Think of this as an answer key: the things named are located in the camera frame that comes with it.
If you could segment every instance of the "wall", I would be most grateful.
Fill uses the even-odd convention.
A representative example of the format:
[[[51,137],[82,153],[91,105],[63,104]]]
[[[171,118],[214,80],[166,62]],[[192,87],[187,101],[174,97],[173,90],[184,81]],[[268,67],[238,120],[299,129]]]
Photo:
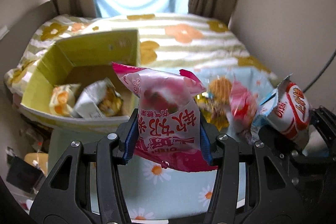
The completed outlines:
[[[0,26],[7,25],[8,28],[15,24],[26,12],[38,7],[42,3],[48,0],[0,0]],[[0,60],[5,60],[4,55],[13,52],[13,49],[21,51],[22,55],[24,48],[16,47],[16,42],[12,42],[11,48],[8,45],[1,43],[0,41]],[[11,60],[12,66],[15,67],[19,60]],[[4,64],[0,62],[0,80],[2,82],[3,75],[7,70],[7,62]],[[19,117],[19,114],[14,111],[11,107],[10,102],[4,95],[2,83],[0,83],[0,175],[5,180],[8,166],[5,162],[6,153],[5,149],[7,146],[12,147],[18,156],[24,157],[28,144],[19,135],[20,129],[24,126],[23,121]],[[9,190],[12,193],[23,194],[19,189],[7,184]]]
[[[238,0],[231,30],[278,76],[301,88],[336,48],[336,0]],[[313,106],[336,107],[336,61],[307,92]]]

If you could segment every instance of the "bed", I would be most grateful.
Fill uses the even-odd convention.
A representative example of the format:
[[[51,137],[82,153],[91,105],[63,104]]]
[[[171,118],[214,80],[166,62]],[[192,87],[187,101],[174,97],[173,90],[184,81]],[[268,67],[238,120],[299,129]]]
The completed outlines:
[[[242,80],[268,82],[263,93],[277,83],[277,77],[257,59],[220,21],[196,15],[147,14],[88,19],[69,15],[56,16],[45,22],[33,34],[16,68],[5,74],[11,93],[20,98],[40,58],[56,41],[90,32],[118,28],[137,28],[140,39],[141,66],[168,72],[184,68],[194,72],[202,81],[209,74],[233,71]],[[226,131],[235,135],[229,128]],[[83,143],[97,141],[101,135],[56,129],[53,132],[49,166],[53,166],[73,140]],[[148,160],[135,157],[120,168],[125,200],[133,219],[171,219],[199,215],[206,212],[212,194],[216,171],[184,173],[162,170],[151,174],[155,166]],[[92,210],[98,212],[93,197]],[[240,166],[238,206],[244,204],[245,165]]]

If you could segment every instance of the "daisy print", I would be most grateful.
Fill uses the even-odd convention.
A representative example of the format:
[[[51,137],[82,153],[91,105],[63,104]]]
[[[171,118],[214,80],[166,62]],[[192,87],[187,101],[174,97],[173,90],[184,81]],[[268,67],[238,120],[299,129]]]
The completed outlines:
[[[153,215],[154,213],[145,213],[145,209],[144,208],[139,208],[139,210],[131,210],[129,211],[129,216],[131,219],[134,220],[149,220],[149,219],[153,219]]]
[[[209,205],[210,199],[212,197],[212,188],[208,185],[207,188],[202,188],[202,192],[199,193],[198,201],[203,202],[203,207]]]
[[[154,185],[158,182],[158,179],[163,182],[163,180],[171,180],[171,176],[167,173],[171,172],[172,169],[164,169],[161,165],[152,162],[145,161],[146,167],[143,168],[143,175],[146,177],[146,180],[153,180]]]

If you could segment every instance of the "headboard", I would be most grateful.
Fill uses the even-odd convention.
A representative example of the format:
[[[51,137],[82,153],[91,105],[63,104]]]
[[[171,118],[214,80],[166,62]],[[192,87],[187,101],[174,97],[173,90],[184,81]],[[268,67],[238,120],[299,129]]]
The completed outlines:
[[[17,66],[31,37],[46,21],[57,16],[53,4],[48,1],[27,12],[0,40],[0,79]]]

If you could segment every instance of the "black cable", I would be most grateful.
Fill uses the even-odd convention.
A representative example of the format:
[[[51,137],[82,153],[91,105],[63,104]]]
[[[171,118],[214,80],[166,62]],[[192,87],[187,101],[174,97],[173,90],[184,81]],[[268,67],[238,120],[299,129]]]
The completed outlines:
[[[309,85],[303,90],[303,93],[307,92],[307,90],[310,89],[310,87],[321,77],[321,75],[325,72],[325,70],[329,67],[329,65],[331,64],[331,62],[334,60],[336,56],[336,49],[333,53],[333,55],[331,56],[331,58],[328,60],[328,62],[325,64],[325,66],[323,67],[323,69],[319,72],[319,74],[313,79],[313,81],[311,81],[309,83]]]

